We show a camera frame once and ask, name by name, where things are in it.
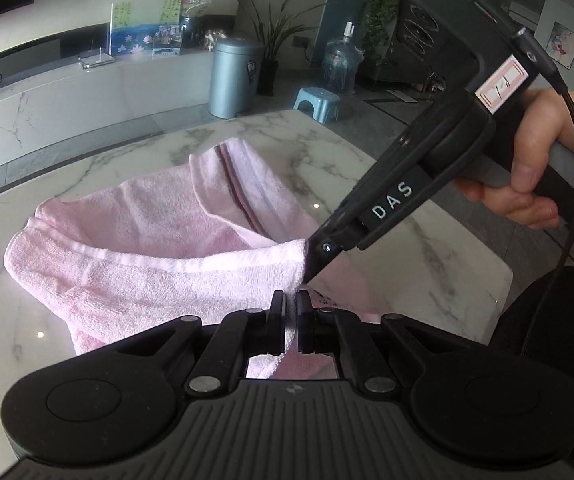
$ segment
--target marble table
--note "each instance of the marble table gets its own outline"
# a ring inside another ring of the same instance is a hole
[[[181,130],[91,156],[0,194],[0,403],[20,377],[74,355],[65,323],[27,294],[3,267],[10,238],[49,197],[74,199],[183,164],[229,138],[248,140],[319,221],[327,218],[373,160],[295,110]],[[487,342],[512,271],[432,202],[365,252],[350,258],[400,312]],[[14,454],[0,424],[0,473]]]

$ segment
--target plant pot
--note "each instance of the plant pot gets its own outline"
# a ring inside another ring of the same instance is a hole
[[[256,93],[259,95],[273,96],[273,81],[276,79],[276,70],[278,62],[270,59],[264,59],[260,65],[260,74],[258,75],[258,88]]]

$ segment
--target label sticker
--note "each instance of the label sticker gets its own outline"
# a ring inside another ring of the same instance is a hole
[[[247,77],[249,77],[249,84],[256,80],[256,61],[253,59],[247,62]]]
[[[495,114],[524,83],[529,73],[514,56],[510,56],[476,92],[476,97]]]

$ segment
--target painting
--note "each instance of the painting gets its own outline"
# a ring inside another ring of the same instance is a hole
[[[179,0],[140,0],[112,4],[109,46],[112,56],[180,52],[181,2]]]
[[[566,69],[574,62],[574,32],[555,22],[547,43],[547,54]]]

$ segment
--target black circular pad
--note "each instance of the black circular pad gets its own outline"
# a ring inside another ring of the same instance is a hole
[[[144,358],[96,352],[11,387],[0,418],[17,455],[63,466],[110,463],[169,427],[176,394],[164,374]]]
[[[564,458],[574,444],[574,382],[561,372],[490,349],[431,355],[410,409],[449,452],[490,468]]]
[[[480,412],[489,415],[525,415],[540,403],[538,390],[513,375],[486,376],[471,381],[465,394]]]
[[[89,422],[109,415],[121,403],[121,392],[98,379],[59,384],[47,397],[47,408],[69,422]]]

